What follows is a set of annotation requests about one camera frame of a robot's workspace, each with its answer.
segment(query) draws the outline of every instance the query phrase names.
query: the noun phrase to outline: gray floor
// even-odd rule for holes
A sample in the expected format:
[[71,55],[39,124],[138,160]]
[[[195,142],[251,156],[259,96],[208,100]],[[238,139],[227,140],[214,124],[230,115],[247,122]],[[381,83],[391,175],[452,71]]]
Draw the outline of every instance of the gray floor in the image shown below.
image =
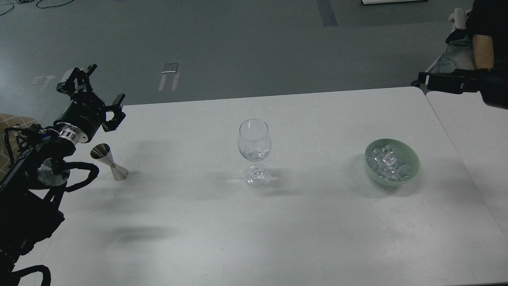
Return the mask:
[[[119,93],[125,104],[145,104],[408,86],[445,48],[449,14],[472,2],[15,4],[0,16],[0,113],[50,125],[69,103],[57,82],[92,63],[92,86],[106,104]],[[179,79],[168,74],[162,86],[164,64],[173,62]]]

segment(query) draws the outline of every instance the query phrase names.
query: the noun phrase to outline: black sleeve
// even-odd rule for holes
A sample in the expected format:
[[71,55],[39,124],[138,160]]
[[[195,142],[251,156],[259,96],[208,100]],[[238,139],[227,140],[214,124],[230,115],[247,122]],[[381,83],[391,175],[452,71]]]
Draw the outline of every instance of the black sleeve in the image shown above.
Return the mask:
[[467,30],[471,35],[492,36],[492,17],[496,11],[494,0],[474,0],[473,9],[466,21]]

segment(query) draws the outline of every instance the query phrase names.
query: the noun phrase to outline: black cable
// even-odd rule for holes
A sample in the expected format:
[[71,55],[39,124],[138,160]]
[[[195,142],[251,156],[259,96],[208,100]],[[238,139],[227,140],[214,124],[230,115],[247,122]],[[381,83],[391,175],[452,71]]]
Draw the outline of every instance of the black cable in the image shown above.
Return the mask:
[[35,6],[37,6],[37,8],[39,8],[39,9],[46,9],[46,8],[54,8],[54,7],[60,7],[60,6],[64,6],[64,5],[67,5],[67,4],[71,3],[71,2],[74,2],[74,0],[70,0],[70,1],[69,1],[69,2],[67,2],[67,3],[64,3],[64,4],[60,4],[60,5],[55,5],[55,6],[47,6],[47,7],[39,7],[39,3],[40,3],[40,2],[42,2],[42,1],[44,1],[44,0],[39,0],[39,2],[37,2],[37,3],[35,4]]
[[85,163],[85,162],[64,162],[61,166],[57,167],[54,172],[56,174],[62,172],[63,170],[71,170],[71,169],[81,169],[81,170],[89,170],[88,178],[86,178],[84,181],[76,183],[70,187],[66,187],[64,189],[65,192],[73,192],[77,189],[81,189],[82,187],[90,184],[97,176],[99,175],[99,167],[95,166],[91,163]]
[[12,272],[12,276],[22,278],[22,277],[25,277],[29,274],[35,273],[35,272],[42,272],[41,286],[50,286],[51,272],[49,272],[49,268],[44,265],[35,265],[35,266],[27,267],[25,269],[14,271],[14,272]]
[[12,5],[12,7],[9,10],[1,13],[0,16],[7,14],[7,12],[11,11],[12,9],[14,9],[14,4],[12,4],[11,2],[9,2],[9,3]]
[[14,165],[14,155],[12,154],[11,143],[9,142],[9,131],[23,131],[23,129],[16,127],[7,127],[4,129],[5,147],[7,149],[7,153],[9,154],[9,159],[11,160],[11,165],[9,166],[10,168],[12,165]]

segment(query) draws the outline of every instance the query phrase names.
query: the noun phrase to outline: person's arm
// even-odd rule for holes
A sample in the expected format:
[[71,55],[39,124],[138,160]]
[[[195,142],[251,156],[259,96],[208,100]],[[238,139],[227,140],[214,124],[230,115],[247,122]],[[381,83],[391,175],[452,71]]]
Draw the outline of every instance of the person's arm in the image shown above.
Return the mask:
[[473,54],[476,69],[494,67],[494,44],[491,36],[473,35]]

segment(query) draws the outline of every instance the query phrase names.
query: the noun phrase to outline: wine glass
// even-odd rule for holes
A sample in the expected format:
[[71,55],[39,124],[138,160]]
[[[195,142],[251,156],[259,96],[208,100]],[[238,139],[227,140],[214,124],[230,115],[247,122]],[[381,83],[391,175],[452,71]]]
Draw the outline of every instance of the wine glass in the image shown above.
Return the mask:
[[[268,125],[260,119],[249,119],[240,125],[238,133],[238,150],[243,158],[259,162],[270,154],[272,142]],[[270,179],[270,171],[261,164],[253,164],[245,170],[245,182],[249,186],[261,186]]]

